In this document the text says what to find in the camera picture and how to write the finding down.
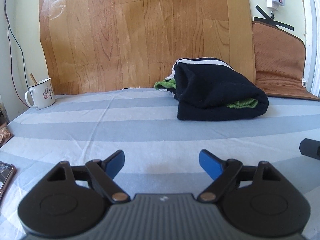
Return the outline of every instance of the ribbed gray plate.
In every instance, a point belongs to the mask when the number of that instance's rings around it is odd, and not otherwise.
[[[43,240],[26,236],[24,240]],[[137,194],[113,205],[89,231],[67,240],[263,240],[242,233],[225,221],[218,208],[194,200],[191,194]],[[274,238],[304,240],[301,235]]]

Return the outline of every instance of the bed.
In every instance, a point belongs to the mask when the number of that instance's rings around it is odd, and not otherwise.
[[[18,169],[0,206],[0,239],[23,237],[17,206],[61,160],[83,165],[122,149],[126,161],[115,181],[131,197],[197,196],[211,182],[198,163],[199,151],[207,149],[245,165],[273,163],[308,199],[311,217],[303,234],[319,240],[320,161],[302,156],[299,144],[304,138],[320,140],[320,102],[269,101],[263,116],[228,122],[180,121],[171,93],[154,89],[62,95],[48,108],[29,109],[9,124],[15,137],[0,149],[1,161]]]

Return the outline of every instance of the phone case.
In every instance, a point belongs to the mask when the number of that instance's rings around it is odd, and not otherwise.
[[[10,166],[10,172],[8,174],[8,176],[5,178],[4,180],[4,183],[2,184],[1,188],[0,188],[0,201],[4,195],[4,192],[6,191],[6,189],[8,188],[9,184],[10,184],[10,181],[12,180],[12,177],[15,175],[17,169],[15,166],[13,166],[12,164],[7,164],[7,163],[3,163],[3,162],[0,162],[0,168],[3,166],[3,165],[8,165]]]

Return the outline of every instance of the black blanket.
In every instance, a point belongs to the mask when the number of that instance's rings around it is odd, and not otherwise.
[[[266,94],[219,59],[180,59],[174,70],[180,120],[250,119],[264,114],[268,109]],[[257,106],[242,109],[226,106],[247,98],[258,100]]]

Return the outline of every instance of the green fabric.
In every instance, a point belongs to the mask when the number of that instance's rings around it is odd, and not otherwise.
[[[176,80],[175,79],[163,80],[163,81],[158,81],[155,84],[155,89],[156,90],[166,89],[166,88],[177,89]]]
[[[176,80],[170,79],[170,80],[163,80],[156,82],[155,89],[170,89],[174,88],[177,89]],[[242,108],[255,108],[258,105],[259,101],[254,98],[247,98],[243,100],[236,101],[231,104],[226,104],[226,107],[229,108],[235,108],[235,109],[242,109]]]
[[[239,100],[231,104],[226,104],[226,107],[242,109],[242,108],[255,108],[258,105],[259,101],[254,98],[247,98],[244,100]]]

